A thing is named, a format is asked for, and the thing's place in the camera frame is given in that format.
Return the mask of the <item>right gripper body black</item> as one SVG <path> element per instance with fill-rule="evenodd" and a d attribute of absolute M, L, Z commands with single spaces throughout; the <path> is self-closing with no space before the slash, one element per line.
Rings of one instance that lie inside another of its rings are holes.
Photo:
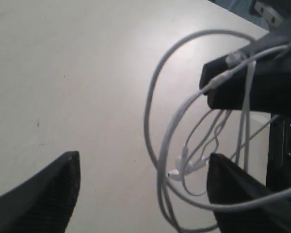
<path fill-rule="evenodd" d="M 271 7 L 283 16 L 278 26 L 271 26 L 270 32 L 291 41 L 291 0 L 270 0 Z M 291 62 L 291 51 L 285 55 Z M 282 78 L 284 93 L 277 101 L 281 117 L 270 127 L 267 187 L 281 191 L 291 187 L 291 75 Z"/>

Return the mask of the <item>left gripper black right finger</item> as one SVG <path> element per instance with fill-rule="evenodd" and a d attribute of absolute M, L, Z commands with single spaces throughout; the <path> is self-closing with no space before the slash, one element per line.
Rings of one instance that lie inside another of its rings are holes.
<path fill-rule="evenodd" d="M 222 154 L 210 156 L 207 193 L 212 204 L 237 204 L 271 191 Z M 223 233 L 291 233 L 291 201 L 234 213 L 214 212 Z"/>

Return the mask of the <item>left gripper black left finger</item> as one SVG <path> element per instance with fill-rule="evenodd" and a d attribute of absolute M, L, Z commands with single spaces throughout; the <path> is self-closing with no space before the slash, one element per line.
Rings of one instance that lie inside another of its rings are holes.
<path fill-rule="evenodd" d="M 80 185 L 80 154 L 67 151 L 0 196 L 0 233 L 64 233 Z"/>

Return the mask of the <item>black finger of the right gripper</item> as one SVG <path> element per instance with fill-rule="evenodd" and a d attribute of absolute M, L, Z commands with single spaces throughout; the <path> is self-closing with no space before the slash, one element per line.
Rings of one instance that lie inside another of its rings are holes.
<path fill-rule="evenodd" d="M 257 52 L 291 42 L 291 32 L 271 32 L 257 41 Z M 275 59 L 279 52 L 257 60 L 250 93 L 250 110 L 258 112 L 291 112 L 291 50 Z M 206 63 L 200 78 L 200 89 L 216 75 L 228 69 L 227 55 Z M 228 81 L 210 90 L 207 104 L 211 109 L 240 110 L 245 93 L 247 67 Z"/>

